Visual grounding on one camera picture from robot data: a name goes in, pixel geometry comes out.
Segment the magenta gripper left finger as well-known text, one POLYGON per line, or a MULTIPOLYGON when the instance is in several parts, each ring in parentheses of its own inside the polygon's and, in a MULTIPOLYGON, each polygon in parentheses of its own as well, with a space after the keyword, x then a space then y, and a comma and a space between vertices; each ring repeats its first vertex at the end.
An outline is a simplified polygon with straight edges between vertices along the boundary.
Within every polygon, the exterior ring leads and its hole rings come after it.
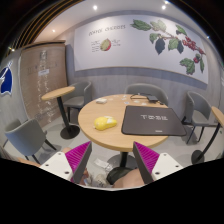
POLYGON ((72 169, 72 181, 79 184, 92 152, 92 143, 86 142, 66 153, 67 161, 72 169))

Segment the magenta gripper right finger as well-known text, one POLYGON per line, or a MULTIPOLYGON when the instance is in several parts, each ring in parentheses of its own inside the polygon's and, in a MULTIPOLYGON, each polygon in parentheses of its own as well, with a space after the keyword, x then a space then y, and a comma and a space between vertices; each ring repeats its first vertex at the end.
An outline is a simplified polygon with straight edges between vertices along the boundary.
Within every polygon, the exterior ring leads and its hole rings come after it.
POLYGON ((152 170, 159 159, 159 154, 138 142, 133 143, 133 153, 143 182, 152 183, 152 170))

